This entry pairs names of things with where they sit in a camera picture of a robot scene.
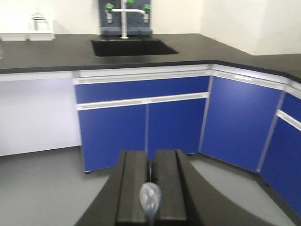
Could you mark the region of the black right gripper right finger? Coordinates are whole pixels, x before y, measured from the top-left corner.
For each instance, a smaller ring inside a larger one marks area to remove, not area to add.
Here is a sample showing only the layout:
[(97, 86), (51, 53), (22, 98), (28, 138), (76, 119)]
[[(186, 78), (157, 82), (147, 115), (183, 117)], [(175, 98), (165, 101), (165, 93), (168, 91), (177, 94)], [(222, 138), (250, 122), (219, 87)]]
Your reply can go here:
[(152, 181), (161, 191), (155, 216), (156, 226), (199, 226), (200, 220), (186, 211), (181, 177), (175, 150), (159, 149), (152, 164)]

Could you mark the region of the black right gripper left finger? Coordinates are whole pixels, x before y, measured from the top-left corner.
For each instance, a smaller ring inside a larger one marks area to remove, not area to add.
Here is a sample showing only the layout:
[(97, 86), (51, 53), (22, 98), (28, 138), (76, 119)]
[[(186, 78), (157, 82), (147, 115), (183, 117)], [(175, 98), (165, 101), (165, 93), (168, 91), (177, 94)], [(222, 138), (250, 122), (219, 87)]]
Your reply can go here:
[(144, 151), (127, 151), (119, 196), (117, 226), (146, 226), (140, 204), (140, 189), (148, 179), (148, 158)]

